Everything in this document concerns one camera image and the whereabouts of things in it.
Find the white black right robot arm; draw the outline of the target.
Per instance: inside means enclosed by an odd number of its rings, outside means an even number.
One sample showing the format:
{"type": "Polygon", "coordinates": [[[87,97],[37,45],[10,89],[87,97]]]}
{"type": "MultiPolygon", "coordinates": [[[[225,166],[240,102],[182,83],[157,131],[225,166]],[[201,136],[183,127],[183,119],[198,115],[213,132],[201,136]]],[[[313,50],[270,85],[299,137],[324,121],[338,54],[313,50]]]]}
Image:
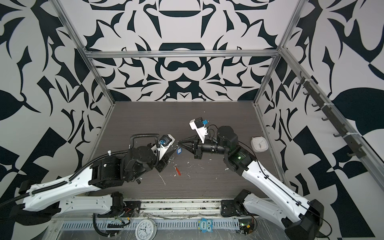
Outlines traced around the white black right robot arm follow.
{"type": "Polygon", "coordinates": [[[291,240],[328,239],[329,234],[321,233],[324,219],[324,206],[318,200],[309,201],[295,193],[257,160],[252,148],[238,140],[238,135],[230,126],[217,130],[215,139],[208,138],[208,129],[197,130],[197,135],[178,142],[184,148],[201,159],[204,153],[223,155],[227,168],[249,181],[270,201],[242,190],[234,199],[235,204],[250,215],[262,217],[284,230],[291,240]]]}

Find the round white analog clock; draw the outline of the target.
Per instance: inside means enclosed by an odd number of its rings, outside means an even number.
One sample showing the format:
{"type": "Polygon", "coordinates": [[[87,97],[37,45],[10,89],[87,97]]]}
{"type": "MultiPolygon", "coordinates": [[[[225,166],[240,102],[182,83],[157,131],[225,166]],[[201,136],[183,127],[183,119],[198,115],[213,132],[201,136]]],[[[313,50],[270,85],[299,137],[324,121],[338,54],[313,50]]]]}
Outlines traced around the round white analog clock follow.
{"type": "Polygon", "coordinates": [[[135,230],[137,240],[153,240],[157,234],[158,225],[154,220],[145,219],[138,223],[135,230]]]}

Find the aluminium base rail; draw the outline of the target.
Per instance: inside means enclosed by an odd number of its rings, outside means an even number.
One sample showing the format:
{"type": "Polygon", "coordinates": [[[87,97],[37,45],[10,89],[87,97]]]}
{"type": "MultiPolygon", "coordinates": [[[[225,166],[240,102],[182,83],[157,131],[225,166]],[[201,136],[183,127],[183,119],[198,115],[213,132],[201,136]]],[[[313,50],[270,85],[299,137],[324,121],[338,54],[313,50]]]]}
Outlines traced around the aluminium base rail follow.
{"type": "Polygon", "coordinates": [[[234,208],[231,199],[144,199],[113,200],[112,196],[71,197],[60,203],[60,207],[73,215],[98,214],[99,218],[115,216],[134,217],[149,215],[157,218],[196,216],[234,217],[246,213],[234,208]]]}

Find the small electronics board right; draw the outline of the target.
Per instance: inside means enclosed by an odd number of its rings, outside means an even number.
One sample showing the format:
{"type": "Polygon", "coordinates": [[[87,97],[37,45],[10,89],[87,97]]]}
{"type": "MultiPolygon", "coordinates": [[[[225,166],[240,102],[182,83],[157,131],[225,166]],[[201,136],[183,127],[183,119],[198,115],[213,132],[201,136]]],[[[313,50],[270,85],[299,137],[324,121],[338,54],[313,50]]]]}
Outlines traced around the small electronics board right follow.
{"type": "Polygon", "coordinates": [[[257,220],[254,216],[239,220],[239,233],[249,235],[254,232],[258,227],[257,220]]]}

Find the small electronics board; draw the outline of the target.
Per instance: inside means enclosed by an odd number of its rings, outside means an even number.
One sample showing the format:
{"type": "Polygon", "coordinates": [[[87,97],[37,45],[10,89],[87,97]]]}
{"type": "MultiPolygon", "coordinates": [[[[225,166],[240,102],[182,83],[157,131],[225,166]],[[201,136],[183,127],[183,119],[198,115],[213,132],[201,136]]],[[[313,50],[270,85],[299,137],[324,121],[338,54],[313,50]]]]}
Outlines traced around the small electronics board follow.
{"type": "Polygon", "coordinates": [[[258,227],[257,220],[254,216],[239,220],[239,233],[249,235],[254,232],[258,227]]]}
{"type": "Polygon", "coordinates": [[[107,229],[123,229],[131,224],[131,218],[115,217],[107,223],[107,229]]]}

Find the blue owl figure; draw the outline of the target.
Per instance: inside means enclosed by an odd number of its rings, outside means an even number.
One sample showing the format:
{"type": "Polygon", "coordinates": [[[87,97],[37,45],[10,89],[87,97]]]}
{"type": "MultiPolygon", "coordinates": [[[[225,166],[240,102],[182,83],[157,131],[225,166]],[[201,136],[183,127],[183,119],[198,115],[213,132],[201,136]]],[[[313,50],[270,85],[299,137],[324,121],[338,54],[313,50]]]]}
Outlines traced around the blue owl figure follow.
{"type": "Polygon", "coordinates": [[[198,230],[200,230],[202,233],[212,233],[213,220],[205,218],[198,220],[198,230]]]}

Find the black wall hook rail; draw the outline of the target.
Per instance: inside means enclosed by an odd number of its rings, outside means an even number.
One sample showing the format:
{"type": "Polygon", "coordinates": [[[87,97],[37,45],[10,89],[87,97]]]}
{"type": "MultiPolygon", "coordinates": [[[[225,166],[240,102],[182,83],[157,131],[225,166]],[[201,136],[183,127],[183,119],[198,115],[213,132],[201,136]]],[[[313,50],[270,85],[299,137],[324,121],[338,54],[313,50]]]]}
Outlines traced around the black wall hook rail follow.
{"type": "Polygon", "coordinates": [[[325,95],[320,87],[316,84],[315,80],[307,79],[300,72],[300,81],[297,83],[302,85],[306,92],[304,95],[311,96],[315,101],[312,105],[314,108],[321,110],[325,117],[323,121],[329,121],[336,129],[337,133],[333,134],[335,138],[342,138],[351,149],[351,153],[347,153],[349,157],[357,157],[359,159],[364,158],[367,153],[363,149],[362,141],[359,140],[360,134],[353,130],[347,123],[347,120],[342,116],[335,104],[325,95]]]}

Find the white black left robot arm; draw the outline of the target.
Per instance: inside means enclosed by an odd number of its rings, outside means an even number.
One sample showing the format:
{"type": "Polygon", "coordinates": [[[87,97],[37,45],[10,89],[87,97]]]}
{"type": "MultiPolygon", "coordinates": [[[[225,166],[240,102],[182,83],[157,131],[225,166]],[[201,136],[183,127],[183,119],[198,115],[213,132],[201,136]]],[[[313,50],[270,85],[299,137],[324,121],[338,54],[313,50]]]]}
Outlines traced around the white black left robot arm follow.
{"type": "Polygon", "coordinates": [[[17,197],[1,203],[10,208],[9,220],[24,226],[46,223],[53,217],[74,214],[96,214],[102,218],[124,212],[123,195],[113,192],[99,198],[84,197],[87,192],[119,187],[125,182],[140,182],[142,175],[153,169],[159,173],[168,165],[175,150],[141,146],[99,156],[70,176],[45,183],[22,183],[17,197]]]}

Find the small electronics board left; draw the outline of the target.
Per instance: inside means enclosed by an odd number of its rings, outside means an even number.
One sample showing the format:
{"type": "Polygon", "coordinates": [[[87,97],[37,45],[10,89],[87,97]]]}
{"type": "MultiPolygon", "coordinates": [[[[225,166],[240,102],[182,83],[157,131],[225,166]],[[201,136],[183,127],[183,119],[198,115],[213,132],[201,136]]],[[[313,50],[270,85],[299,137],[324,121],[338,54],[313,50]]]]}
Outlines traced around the small electronics board left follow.
{"type": "Polygon", "coordinates": [[[107,223],[107,229],[123,229],[131,224],[131,218],[115,217],[107,223]]]}

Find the white square clock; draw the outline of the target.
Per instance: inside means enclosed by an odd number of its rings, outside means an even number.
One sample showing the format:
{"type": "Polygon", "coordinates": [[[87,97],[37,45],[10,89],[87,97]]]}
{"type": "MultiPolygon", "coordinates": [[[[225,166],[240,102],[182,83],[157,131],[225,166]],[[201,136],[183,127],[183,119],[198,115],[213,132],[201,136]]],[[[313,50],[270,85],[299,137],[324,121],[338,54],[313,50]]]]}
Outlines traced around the white square clock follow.
{"type": "Polygon", "coordinates": [[[266,152],[269,149],[268,142],[264,137],[252,138],[251,147],[255,153],[266,152]]]}

